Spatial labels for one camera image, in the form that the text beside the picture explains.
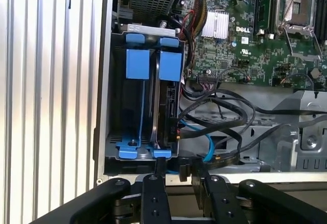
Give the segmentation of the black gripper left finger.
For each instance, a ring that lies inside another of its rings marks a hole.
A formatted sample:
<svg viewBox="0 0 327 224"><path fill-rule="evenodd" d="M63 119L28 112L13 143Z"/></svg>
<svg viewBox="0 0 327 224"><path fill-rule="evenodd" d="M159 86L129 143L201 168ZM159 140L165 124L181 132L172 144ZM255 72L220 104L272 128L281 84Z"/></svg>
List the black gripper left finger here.
<svg viewBox="0 0 327 224"><path fill-rule="evenodd" d="M134 184L113 178L59 206L34 223L171 223L165 186L166 160Z"/></svg>

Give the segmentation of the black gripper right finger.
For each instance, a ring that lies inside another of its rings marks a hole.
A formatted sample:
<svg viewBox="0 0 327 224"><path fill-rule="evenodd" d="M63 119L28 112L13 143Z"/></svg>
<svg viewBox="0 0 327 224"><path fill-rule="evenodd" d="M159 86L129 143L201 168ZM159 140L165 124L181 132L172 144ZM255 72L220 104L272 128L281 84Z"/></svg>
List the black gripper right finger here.
<svg viewBox="0 0 327 224"><path fill-rule="evenodd" d="M179 179L192 178L198 207L215 223L326 223L326 212L254 179L233 187L210 175L200 161L179 166Z"/></svg>

